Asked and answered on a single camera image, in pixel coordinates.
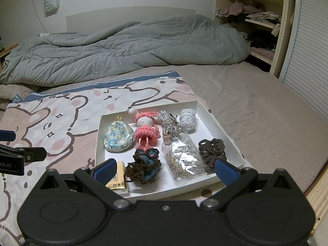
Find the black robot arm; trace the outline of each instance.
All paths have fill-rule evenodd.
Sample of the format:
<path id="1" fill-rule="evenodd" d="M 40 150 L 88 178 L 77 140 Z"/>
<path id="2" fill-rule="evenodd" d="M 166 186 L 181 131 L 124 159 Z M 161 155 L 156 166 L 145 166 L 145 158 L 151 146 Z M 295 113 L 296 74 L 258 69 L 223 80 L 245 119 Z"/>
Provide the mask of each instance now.
<path id="1" fill-rule="evenodd" d="M 114 175 L 115 160 L 106 162 Z M 132 204 L 95 179 L 102 167 L 44 173 L 17 216 L 25 246 L 305 246 L 314 226 L 311 206 L 284 169 L 258 174 L 218 160 L 215 171 L 227 187 L 198 207 L 194 201 Z"/>

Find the brown hair tie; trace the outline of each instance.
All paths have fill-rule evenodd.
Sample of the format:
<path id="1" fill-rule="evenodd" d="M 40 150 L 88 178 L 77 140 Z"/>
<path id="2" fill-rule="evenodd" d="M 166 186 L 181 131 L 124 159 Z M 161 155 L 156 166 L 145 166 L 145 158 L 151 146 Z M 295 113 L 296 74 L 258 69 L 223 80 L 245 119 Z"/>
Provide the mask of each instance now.
<path id="1" fill-rule="evenodd" d="M 199 152 L 202 158 L 204 159 L 204 162 L 207 164 L 206 171 L 212 171 L 214 169 L 214 164 L 216 159 L 223 159 L 227 160 L 226 154 L 225 154 L 225 145 L 223 143 L 223 140 L 220 139 L 212 139 L 209 140 L 201 140 L 198 143 L 199 146 Z"/>

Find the metal screw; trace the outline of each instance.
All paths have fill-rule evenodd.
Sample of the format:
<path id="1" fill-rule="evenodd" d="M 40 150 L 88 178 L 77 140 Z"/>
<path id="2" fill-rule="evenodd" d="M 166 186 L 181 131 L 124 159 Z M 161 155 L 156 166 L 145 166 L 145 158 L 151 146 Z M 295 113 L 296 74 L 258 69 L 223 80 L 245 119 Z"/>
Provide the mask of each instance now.
<path id="1" fill-rule="evenodd" d="M 168 210 L 170 210 L 170 209 L 171 209 L 171 207 L 168 206 L 168 205 L 163 205 L 163 206 L 162 206 L 162 210 L 164 210 L 164 211 L 168 211 Z"/>
<path id="2" fill-rule="evenodd" d="M 215 199 L 207 199 L 203 201 L 203 205 L 208 208 L 213 208 L 219 205 L 219 201 Z"/>
<path id="3" fill-rule="evenodd" d="M 113 205 L 116 208 L 125 208 L 125 207 L 128 207 L 130 205 L 130 202 L 128 200 L 120 199 L 120 200 L 114 201 Z"/>

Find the wardrobe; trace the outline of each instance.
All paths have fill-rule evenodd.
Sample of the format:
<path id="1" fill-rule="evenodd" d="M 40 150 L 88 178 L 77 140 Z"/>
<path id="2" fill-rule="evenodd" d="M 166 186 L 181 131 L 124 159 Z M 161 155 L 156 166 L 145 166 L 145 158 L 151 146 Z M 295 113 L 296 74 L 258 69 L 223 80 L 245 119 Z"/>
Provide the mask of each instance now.
<path id="1" fill-rule="evenodd" d="M 296 0 L 279 80 L 328 121 L 328 0 Z"/>

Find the brown crochet flower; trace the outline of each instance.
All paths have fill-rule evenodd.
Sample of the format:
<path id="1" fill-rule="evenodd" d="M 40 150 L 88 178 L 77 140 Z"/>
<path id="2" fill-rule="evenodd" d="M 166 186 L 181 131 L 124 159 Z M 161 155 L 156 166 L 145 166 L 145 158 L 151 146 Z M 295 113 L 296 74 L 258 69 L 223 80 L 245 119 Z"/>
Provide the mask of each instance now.
<path id="1" fill-rule="evenodd" d="M 161 167 L 158 155 L 159 151 L 155 148 L 150 148 L 146 152 L 137 149 L 133 156 L 134 162 L 128 163 L 125 168 L 125 176 L 130 178 L 126 182 L 139 181 L 143 185 L 153 183 Z"/>

